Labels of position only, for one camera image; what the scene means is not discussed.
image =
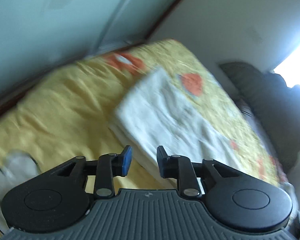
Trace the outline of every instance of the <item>bright light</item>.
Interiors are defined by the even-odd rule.
[[[300,45],[274,69],[274,72],[283,77],[288,87],[300,85]]]

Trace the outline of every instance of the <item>yellow bedsheet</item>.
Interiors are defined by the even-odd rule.
[[[202,116],[232,140],[248,174],[278,185],[271,158],[240,111],[196,57],[174,40],[55,70],[0,119],[0,165],[12,149],[29,152],[42,171],[76,155],[92,160],[121,152],[123,145],[109,130],[108,120],[127,90],[157,65],[163,66]],[[162,188],[135,161],[128,176],[115,178],[114,183],[116,189]],[[89,180],[87,189],[92,188]]]

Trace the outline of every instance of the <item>brown wooden trim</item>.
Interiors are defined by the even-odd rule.
[[[115,51],[125,51],[132,47],[142,45],[143,43],[144,42],[141,41],[141,42],[131,44],[131,45],[125,46],[123,48],[117,49]],[[18,103],[18,101],[20,101],[29,92],[29,90],[31,90],[35,85],[37,85],[45,75],[47,75],[52,70],[54,70],[58,67],[60,67],[60,66],[57,66],[55,68],[50,68],[41,73],[38,73],[37,75],[32,76],[32,77],[24,80],[23,82],[20,82],[19,84],[14,85],[9,90],[1,93],[0,94],[0,116],[2,116],[5,112],[7,112],[12,107],[14,107]]]
[[[156,28],[159,27],[159,25],[165,20],[166,17],[169,16],[169,14],[175,9],[175,7],[180,3],[181,0],[175,0],[169,8],[160,16],[160,18],[155,22],[155,24],[152,26],[152,28],[149,30],[149,32],[146,34],[145,39],[148,40],[151,35],[154,33]]]

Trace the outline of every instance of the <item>silver screw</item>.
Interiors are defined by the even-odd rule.
[[[183,193],[189,197],[195,197],[200,194],[200,192],[195,188],[187,188],[183,191]]]
[[[112,191],[108,188],[100,188],[96,191],[97,195],[100,197],[108,197],[111,195]]]

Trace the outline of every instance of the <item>ridged surface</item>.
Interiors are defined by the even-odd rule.
[[[2,240],[289,240],[280,230],[245,235],[214,221],[199,201],[178,196],[175,190],[121,190],[110,200],[99,200],[77,224],[58,232],[32,234],[12,229]]]

